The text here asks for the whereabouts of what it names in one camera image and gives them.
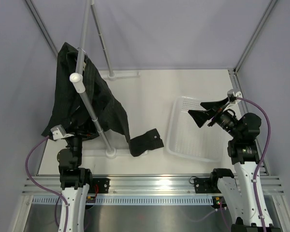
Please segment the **cream plastic hanger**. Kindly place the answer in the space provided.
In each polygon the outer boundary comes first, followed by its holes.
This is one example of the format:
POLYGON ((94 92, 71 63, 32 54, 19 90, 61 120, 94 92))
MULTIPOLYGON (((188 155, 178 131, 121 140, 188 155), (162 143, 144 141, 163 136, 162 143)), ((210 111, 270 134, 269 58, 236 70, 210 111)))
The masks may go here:
POLYGON ((78 74, 83 74, 85 67, 86 67, 86 58, 87 53, 84 51, 84 49, 78 47, 78 55, 77 55, 77 61, 76 61, 76 72, 78 74))

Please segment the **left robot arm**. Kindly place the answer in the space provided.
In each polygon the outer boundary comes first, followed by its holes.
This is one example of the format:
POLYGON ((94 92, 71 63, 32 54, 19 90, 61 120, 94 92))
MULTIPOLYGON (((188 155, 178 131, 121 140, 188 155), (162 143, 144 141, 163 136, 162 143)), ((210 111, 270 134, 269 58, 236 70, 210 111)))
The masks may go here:
MULTIPOLYGON (((82 164, 82 142, 91 139, 91 134, 81 131, 72 134, 65 133, 61 125, 58 130, 62 131, 62 137, 67 141, 67 147, 62 149, 58 155, 60 173, 62 209, 60 223, 58 224, 55 209, 55 223, 58 225, 58 232, 84 232, 84 215, 87 194, 94 189, 97 195, 99 186, 96 185, 90 169, 80 168, 82 164)), ((132 139, 132 155, 137 156, 147 150, 154 150, 163 147, 163 142, 156 129, 146 132, 144 135, 132 139)), ((214 169, 206 183, 217 188, 217 182, 222 178, 231 178, 234 175, 229 169, 214 169)))

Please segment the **black pinstriped shirt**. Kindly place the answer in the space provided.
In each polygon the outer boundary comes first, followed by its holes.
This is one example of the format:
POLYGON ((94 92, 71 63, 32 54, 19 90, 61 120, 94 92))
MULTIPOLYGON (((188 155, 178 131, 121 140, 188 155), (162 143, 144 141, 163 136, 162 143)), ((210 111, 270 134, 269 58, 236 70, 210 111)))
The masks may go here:
MULTIPOLYGON (((76 70, 78 51, 64 43, 58 53, 54 106, 48 125, 42 136, 51 136, 54 126, 62 125, 67 133, 79 132, 85 139, 99 136, 82 99, 70 82, 70 75, 76 70)), ((127 113, 114 97, 107 83, 102 79, 92 61, 85 57, 83 83, 91 105, 104 131, 112 130, 125 136, 130 153, 138 157, 147 150, 164 146, 157 129, 131 138, 127 113)))

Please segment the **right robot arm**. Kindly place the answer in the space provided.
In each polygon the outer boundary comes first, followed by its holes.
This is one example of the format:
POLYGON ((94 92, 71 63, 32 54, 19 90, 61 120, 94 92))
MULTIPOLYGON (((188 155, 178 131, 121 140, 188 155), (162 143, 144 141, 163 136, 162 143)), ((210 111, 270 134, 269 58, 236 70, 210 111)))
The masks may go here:
MULTIPOLYGON (((246 113, 237 119, 231 111, 232 103, 239 97, 229 97, 222 101, 202 102, 201 110, 189 110, 198 127, 215 124, 223 128, 232 139, 228 142, 228 155, 235 168, 235 174, 229 169, 214 169, 210 177, 194 179, 195 189, 204 186, 215 192, 221 192, 232 216, 233 232, 276 232, 264 201, 261 186, 260 166, 264 154, 256 148, 256 137, 260 133, 261 118, 254 113, 246 113)), ((82 139, 74 137, 69 142, 68 153, 73 158, 68 174, 70 180, 61 181, 62 210, 59 224, 61 232, 82 232, 84 214, 89 189, 93 186, 89 169, 80 166, 82 159, 82 139)))

